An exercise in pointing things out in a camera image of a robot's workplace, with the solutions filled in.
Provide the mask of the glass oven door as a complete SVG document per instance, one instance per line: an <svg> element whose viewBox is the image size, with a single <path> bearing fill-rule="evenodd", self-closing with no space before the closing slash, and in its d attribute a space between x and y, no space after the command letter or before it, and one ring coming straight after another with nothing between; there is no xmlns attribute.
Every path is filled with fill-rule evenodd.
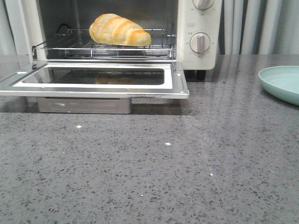
<svg viewBox="0 0 299 224"><path fill-rule="evenodd" d="M2 96L49 98L189 97L179 63L42 62L0 82Z"/></svg>

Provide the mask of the oven control knob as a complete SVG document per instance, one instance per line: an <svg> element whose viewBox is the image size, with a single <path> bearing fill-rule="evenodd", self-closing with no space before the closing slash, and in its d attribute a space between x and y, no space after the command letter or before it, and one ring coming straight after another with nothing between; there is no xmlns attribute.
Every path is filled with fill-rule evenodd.
<svg viewBox="0 0 299 224"><path fill-rule="evenodd" d="M198 10L207 10L213 3L214 0L193 0L193 4Z"/></svg>
<svg viewBox="0 0 299 224"><path fill-rule="evenodd" d="M205 33L196 33L190 40L193 52L204 54L210 46L210 38Z"/></svg>

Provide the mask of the upper oven control knob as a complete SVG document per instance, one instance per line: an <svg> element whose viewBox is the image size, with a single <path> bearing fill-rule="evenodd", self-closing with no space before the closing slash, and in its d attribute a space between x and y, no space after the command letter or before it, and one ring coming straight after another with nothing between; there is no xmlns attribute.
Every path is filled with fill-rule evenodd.
<svg viewBox="0 0 299 224"><path fill-rule="evenodd" d="M198 10L207 10L213 3L214 0L193 0L193 4Z"/></svg>

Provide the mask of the golden striped croissant bread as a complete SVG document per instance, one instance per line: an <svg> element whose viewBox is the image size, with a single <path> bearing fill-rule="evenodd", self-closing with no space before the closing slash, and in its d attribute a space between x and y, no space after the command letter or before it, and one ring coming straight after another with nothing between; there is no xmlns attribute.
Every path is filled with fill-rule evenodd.
<svg viewBox="0 0 299 224"><path fill-rule="evenodd" d="M151 45L151 35L137 23L116 14L102 14L89 27L91 38L100 44Z"/></svg>

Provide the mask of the lower oven control knob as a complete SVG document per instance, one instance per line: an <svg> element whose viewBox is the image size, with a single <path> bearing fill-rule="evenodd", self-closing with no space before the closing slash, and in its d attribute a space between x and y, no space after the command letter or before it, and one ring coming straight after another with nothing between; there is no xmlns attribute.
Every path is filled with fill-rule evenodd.
<svg viewBox="0 0 299 224"><path fill-rule="evenodd" d="M210 38L205 33L196 33L190 40L193 52L204 54L210 46Z"/></svg>

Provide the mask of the white Toshiba toaster oven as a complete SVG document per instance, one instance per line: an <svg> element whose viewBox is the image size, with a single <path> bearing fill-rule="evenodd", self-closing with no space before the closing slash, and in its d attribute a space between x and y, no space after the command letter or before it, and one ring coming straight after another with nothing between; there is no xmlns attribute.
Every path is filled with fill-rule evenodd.
<svg viewBox="0 0 299 224"><path fill-rule="evenodd" d="M198 10L192 0L28 0L21 12L33 61L48 60L44 53L40 58L33 58L33 46L55 34L64 34L68 29L89 30L100 15L116 14L144 30L161 28L176 35L174 59L147 61L179 62L187 75L203 79L205 72L215 66L221 6L220 0L214 0L207 10ZM210 46L204 54L195 53L190 47L190 40L196 33L205 33L210 38Z"/></svg>

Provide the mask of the light green round plate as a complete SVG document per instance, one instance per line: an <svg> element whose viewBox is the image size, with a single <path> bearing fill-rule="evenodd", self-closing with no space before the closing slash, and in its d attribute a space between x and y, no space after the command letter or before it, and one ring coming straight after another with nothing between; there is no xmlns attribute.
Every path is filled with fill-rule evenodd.
<svg viewBox="0 0 299 224"><path fill-rule="evenodd" d="M285 102L299 105L299 67L275 66L259 71L261 86Z"/></svg>

